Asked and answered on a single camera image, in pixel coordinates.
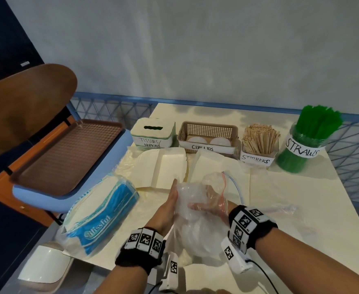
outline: white table surface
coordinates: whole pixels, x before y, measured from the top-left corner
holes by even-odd
[[[272,125],[282,134],[283,143],[290,126],[298,119],[295,114],[258,112],[225,108],[194,107],[186,105],[158,104],[152,118],[174,118],[177,133],[183,121],[221,123],[236,125],[239,137],[246,126],[252,123]],[[311,159],[311,165],[300,174],[289,174],[277,165],[268,170],[273,189],[266,190],[265,177],[251,174],[251,205],[262,202],[266,191],[276,193],[299,207],[301,218],[310,227],[311,237],[308,244],[314,246],[335,260],[359,274],[359,217],[325,151]],[[128,218],[117,231],[119,235],[143,226],[155,210],[165,201],[167,193],[141,192],[141,198]],[[86,262],[112,269],[115,255],[124,239],[117,234],[98,254]],[[247,272],[233,276],[227,264],[219,267],[192,264],[185,267],[187,290],[223,288],[236,293],[274,293],[267,279],[257,272]],[[280,293],[290,291],[276,278],[271,277]]]

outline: blue wire mesh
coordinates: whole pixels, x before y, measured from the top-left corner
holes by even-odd
[[[156,103],[138,103],[74,97],[80,118],[117,121],[131,129],[139,118],[149,117]],[[353,201],[359,202],[359,123],[345,122],[331,137],[326,150]]]

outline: handwritten label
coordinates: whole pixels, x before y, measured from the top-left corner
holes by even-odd
[[[290,133],[286,137],[285,145],[286,148],[293,154],[307,159],[317,157],[320,151],[325,148],[325,147],[307,147],[306,145],[296,142]]]
[[[203,144],[203,143],[195,143],[195,142],[188,142],[188,141],[180,141],[179,145],[183,148],[187,148],[190,150],[199,150],[199,149],[205,149],[209,150],[211,152],[216,152],[220,154],[234,154],[235,147],[224,147],[221,145],[213,145],[213,144]]]
[[[166,147],[171,147],[171,144],[173,143],[172,136],[170,136],[168,139],[138,137],[138,136],[132,136],[132,137],[136,145],[142,145],[144,147],[166,148]]]
[[[274,160],[275,160],[275,157],[270,158],[270,157],[252,155],[252,154],[245,153],[242,150],[241,150],[241,154],[240,154],[240,161],[245,162],[245,163],[266,166],[266,167],[271,166],[271,164],[272,164],[272,162],[274,162]]]

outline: left hand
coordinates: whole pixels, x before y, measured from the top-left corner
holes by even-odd
[[[174,223],[174,210],[177,199],[177,180],[175,179],[171,186],[170,193],[168,194],[167,201],[157,209],[153,217],[145,226],[156,229],[160,235],[165,237]]]

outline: black cable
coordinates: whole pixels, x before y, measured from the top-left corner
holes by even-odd
[[[161,284],[162,284],[162,281],[158,282],[155,286],[153,286],[153,288],[148,292],[148,294],[151,294],[151,293],[153,292],[153,290],[154,290],[156,287],[160,286]]]
[[[278,290],[277,290],[277,289],[275,288],[275,286],[274,286],[274,283],[273,283],[273,282],[271,281],[271,279],[267,276],[267,274],[266,274],[265,271],[261,268],[260,265],[258,265],[256,262],[254,262],[253,260],[250,260],[250,259],[249,259],[249,260],[245,260],[245,262],[246,262],[246,263],[252,262],[252,263],[256,264],[257,267],[260,268],[261,271],[265,274],[265,276],[267,277],[267,279],[268,279],[269,282],[271,283],[272,287],[274,288],[276,294],[279,294]]]

